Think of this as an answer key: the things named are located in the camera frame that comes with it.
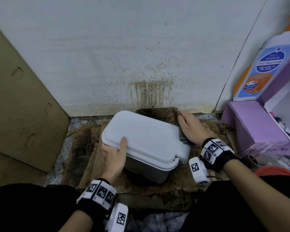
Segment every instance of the floor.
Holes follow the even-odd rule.
[[[196,116],[200,119],[209,119],[212,121],[217,121],[220,118],[218,113],[209,113],[204,115]],[[57,161],[54,165],[53,171],[48,174],[46,185],[48,184],[60,184],[62,180],[62,173],[70,153],[70,149],[73,142],[73,130],[80,128],[81,125],[85,124],[99,124],[102,122],[109,122],[112,119],[109,117],[76,117],[72,118],[66,135],[66,139],[63,142],[61,151],[58,155]],[[267,165],[280,166],[290,170],[290,156],[265,156],[263,162]]]

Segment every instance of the left hand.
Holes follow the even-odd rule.
[[[116,147],[110,147],[102,143],[102,149],[105,151],[105,169],[102,178],[114,185],[116,179],[121,174],[126,163],[127,138],[123,137],[120,141],[120,150]]]

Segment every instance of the container lid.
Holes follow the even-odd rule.
[[[179,140],[179,128],[129,111],[118,112],[102,133],[102,141],[119,148],[120,140],[128,140],[128,156],[160,168],[187,163],[190,146]]]

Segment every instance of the purple box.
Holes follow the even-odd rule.
[[[290,155],[290,62],[258,100],[228,102],[221,122],[236,129],[240,158]]]

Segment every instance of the rust stain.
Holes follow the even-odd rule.
[[[134,100],[132,94],[135,93],[137,107],[141,109],[170,106],[174,99],[172,86],[173,81],[167,79],[133,82],[130,84],[131,99]]]

